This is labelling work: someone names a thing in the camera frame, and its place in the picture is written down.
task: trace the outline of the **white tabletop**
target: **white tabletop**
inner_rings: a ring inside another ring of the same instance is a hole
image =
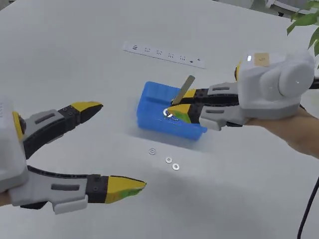
[[[291,239],[319,162],[257,127],[208,131],[198,142],[141,130],[135,109],[146,81],[196,88],[234,81],[246,50],[306,49],[313,27],[289,37],[289,19],[211,0],[19,0],[0,12],[0,94],[23,117],[75,101],[100,101],[91,120],[44,146],[32,166],[147,181],[137,196],[55,216],[0,208],[11,239]],[[203,58],[207,69],[122,50],[125,41]],[[304,97],[316,112],[317,91]],[[157,150],[150,155],[149,149]],[[180,165],[174,171],[164,159]],[[315,199],[304,238],[318,238]]]

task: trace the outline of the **power strip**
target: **power strip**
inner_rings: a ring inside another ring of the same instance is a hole
[[[139,55],[149,56],[165,61],[175,62],[179,64],[184,64],[188,66],[198,67],[205,69],[205,64],[203,59],[199,57],[189,57],[184,54],[178,54],[175,52],[167,51],[157,47],[151,47],[144,44],[133,44],[125,42],[123,50],[127,52],[132,52]]]

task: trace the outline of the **blue container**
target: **blue container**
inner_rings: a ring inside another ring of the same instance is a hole
[[[169,115],[166,110],[178,92],[179,88],[146,82],[137,109],[138,126],[198,140],[203,133],[207,132],[207,128],[199,124],[185,123]]]

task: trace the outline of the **human hand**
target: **human hand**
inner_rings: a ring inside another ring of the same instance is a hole
[[[8,192],[0,193],[0,207],[4,205],[8,205],[10,203],[10,196]]]
[[[286,141],[294,150],[319,158],[319,120],[302,108],[293,117],[251,119],[246,125],[261,126]]]

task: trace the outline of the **small washer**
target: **small washer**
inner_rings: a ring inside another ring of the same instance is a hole
[[[172,163],[173,159],[171,157],[166,157],[165,162],[166,163]]]
[[[179,170],[179,164],[178,164],[178,163],[174,163],[174,164],[172,165],[172,168],[173,168],[174,170]]]
[[[150,148],[150,149],[149,149],[149,154],[150,154],[150,155],[156,154],[156,149]]]

